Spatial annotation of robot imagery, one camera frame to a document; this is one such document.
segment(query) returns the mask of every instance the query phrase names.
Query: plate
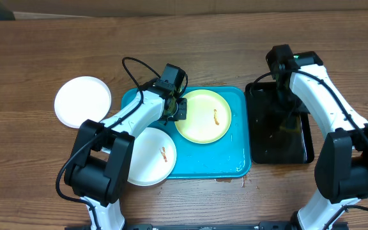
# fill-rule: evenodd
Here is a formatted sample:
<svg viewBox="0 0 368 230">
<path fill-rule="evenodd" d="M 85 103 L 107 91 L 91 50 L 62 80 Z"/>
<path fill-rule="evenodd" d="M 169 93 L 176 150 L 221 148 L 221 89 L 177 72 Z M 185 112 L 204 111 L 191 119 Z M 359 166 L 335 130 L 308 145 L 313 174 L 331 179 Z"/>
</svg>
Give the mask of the plate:
<svg viewBox="0 0 368 230">
<path fill-rule="evenodd" d="M 219 140 L 231 124 L 231 109 L 218 93 L 199 89 L 183 98 L 187 99 L 186 120 L 176 121 L 178 132 L 187 140 L 208 144 Z"/>
<path fill-rule="evenodd" d="M 170 175 L 177 160 L 177 149 L 165 132 L 145 128 L 136 138 L 127 181 L 139 186 L 155 185 Z"/>
<path fill-rule="evenodd" d="M 66 126 L 79 128 L 87 119 L 99 122 L 112 102 L 109 88 L 95 77 L 77 77 L 57 92 L 54 108 L 57 118 Z"/>
</svg>

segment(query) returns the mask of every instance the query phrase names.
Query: blue tray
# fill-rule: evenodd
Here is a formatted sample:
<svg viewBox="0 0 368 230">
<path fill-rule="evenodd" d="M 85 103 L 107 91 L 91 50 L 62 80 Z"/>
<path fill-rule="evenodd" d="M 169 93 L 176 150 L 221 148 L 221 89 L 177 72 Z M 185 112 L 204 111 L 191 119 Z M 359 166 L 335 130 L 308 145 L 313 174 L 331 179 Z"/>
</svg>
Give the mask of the blue tray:
<svg viewBox="0 0 368 230">
<path fill-rule="evenodd" d="M 177 131 L 174 122 L 166 126 L 158 121 L 150 127 L 168 134 L 177 148 L 177 162 L 169 179 L 237 178 L 246 175 L 252 165 L 249 147 L 247 105 L 243 92 L 232 86 L 188 87 L 186 93 L 208 89 L 221 95 L 231 108 L 231 126 L 219 140 L 210 144 L 188 141 Z M 121 108 L 128 105 L 137 90 L 131 89 L 121 99 Z"/>
</svg>

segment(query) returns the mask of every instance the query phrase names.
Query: wood surface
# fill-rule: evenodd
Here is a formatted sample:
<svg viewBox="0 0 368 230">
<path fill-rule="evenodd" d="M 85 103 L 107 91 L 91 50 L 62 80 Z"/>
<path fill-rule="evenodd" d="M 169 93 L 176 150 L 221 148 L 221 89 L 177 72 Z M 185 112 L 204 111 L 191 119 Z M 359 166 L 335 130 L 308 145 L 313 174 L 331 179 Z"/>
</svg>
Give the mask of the wood surface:
<svg viewBox="0 0 368 230">
<path fill-rule="evenodd" d="M 54 97 L 66 81 L 102 79 L 115 113 L 134 86 L 121 65 L 124 56 L 160 73 L 166 63 L 180 66 L 190 86 L 244 89 L 268 71 L 265 55 L 272 46 L 284 43 L 294 52 L 316 51 L 340 92 L 368 119 L 368 11 L 0 22 L 0 229 L 89 222 L 85 206 L 60 199 L 54 188 L 77 133 L 54 113 Z M 139 82 L 153 77 L 136 63 L 128 66 Z M 317 159 L 323 138 L 312 118 L 310 125 Z M 121 209 L 129 223 L 156 225 L 288 220 L 316 190 L 316 159 L 309 165 L 253 164 L 246 177 L 230 183 L 129 185 Z M 368 199 L 360 204 L 368 206 Z M 368 229 L 366 212 L 353 210 L 342 220 Z"/>
<path fill-rule="evenodd" d="M 1 0 L 10 10 L 90 17 L 368 10 L 368 0 Z"/>
</svg>

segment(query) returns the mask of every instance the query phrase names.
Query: brown table top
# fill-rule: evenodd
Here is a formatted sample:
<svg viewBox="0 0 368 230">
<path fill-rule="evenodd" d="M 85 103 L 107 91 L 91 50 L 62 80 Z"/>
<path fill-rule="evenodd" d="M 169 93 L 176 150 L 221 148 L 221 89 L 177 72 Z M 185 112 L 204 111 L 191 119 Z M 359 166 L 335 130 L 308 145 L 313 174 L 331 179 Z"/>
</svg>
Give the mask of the brown table top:
<svg viewBox="0 0 368 230">
<path fill-rule="evenodd" d="M 166 63 L 180 66 L 190 86 L 244 89 L 268 71 L 265 55 L 272 46 L 284 43 L 294 52 L 316 51 L 346 100 L 368 119 L 368 11 L 0 22 L 0 228 L 89 222 L 84 205 L 60 199 L 54 188 L 77 133 L 53 110 L 66 81 L 102 79 L 115 113 L 134 86 L 121 65 L 124 56 L 158 72 Z M 136 63 L 128 65 L 139 82 L 153 77 Z M 310 125 L 317 159 L 323 138 L 312 118 Z M 246 177 L 230 183 L 130 185 L 121 209 L 130 223 L 157 225 L 288 220 L 316 190 L 316 159 L 309 165 L 253 164 Z M 368 206 L 368 199 L 360 204 Z M 353 210 L 342 219 L 350 228 L 368 229 L 367 212 Z"/>
</svg>

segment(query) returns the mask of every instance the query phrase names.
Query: table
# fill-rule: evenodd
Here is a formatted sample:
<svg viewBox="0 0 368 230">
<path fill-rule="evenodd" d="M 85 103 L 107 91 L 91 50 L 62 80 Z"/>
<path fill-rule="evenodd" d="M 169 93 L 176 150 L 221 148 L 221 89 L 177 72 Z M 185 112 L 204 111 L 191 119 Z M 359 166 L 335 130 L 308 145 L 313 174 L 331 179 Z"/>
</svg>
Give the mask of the table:
<svg viewBox="0 0 368 230">
<path fill-rule="evenodd" d="M 81 75 L 102 79 L 111 89 L 114 114 L 134 86 L 121 65 L 124 56 L 159 72 L 166 63 L 180 66 L 190 86 L 244 89 L 268 71 L 266 53 L 283 43 L 294 52 L 316 51 L 340 92 L 368 119 L 368 11 L 0 22 L 0 229 L 89 222 L 84 205 L 60 199 L 54 188 L 77 133 L 53 110 L 66 81 Z M 136 63 L 128 65 L 139 82 L 153 77 Z M 310 125 L 317 159 L 323 139 L 312 118 Z M 288 220 L 316 189 L 316 159 L 309 165 L 253 164 L 230 183 L 129 185 L 121 209 L 129 223 L 156 225 Z M 368 206 L 368 199 L 360 204 Z M 366 212 L 353 210 L 341 220 L 368 229 Z"/>
</svg>

